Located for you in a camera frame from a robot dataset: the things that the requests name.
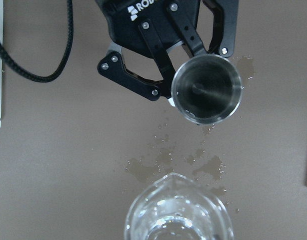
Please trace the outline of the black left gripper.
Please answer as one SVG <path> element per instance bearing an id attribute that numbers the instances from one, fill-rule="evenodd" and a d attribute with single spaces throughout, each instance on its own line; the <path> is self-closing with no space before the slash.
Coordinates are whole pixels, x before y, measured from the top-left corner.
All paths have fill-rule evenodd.
<path id="1" fill-rule="evenodd" d="M 198 0 L 98 0 L 110 38 L 114 43 L 151 59 L 162 59 L 167 50 L 183 42 L 188 54 L 201 53 L 196 32 Z M 123 55 L 108 50 L 97 70 L 103 77 L 150 100 L 170 99 L 175 70 L 171 64 L 158 66 L 162 80 L 146 79 L 126 68 Z"/>

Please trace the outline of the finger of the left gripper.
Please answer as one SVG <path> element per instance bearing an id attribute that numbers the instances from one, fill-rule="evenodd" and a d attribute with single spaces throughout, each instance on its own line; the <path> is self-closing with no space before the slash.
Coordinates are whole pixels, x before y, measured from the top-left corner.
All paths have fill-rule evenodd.
<path id="1" fill-rule="evenodd" d="M 212 38 L 207 52 L 231 57 L 235 49 L 239 1 L 204 0 L 203 4 L 213 14 Z"/>

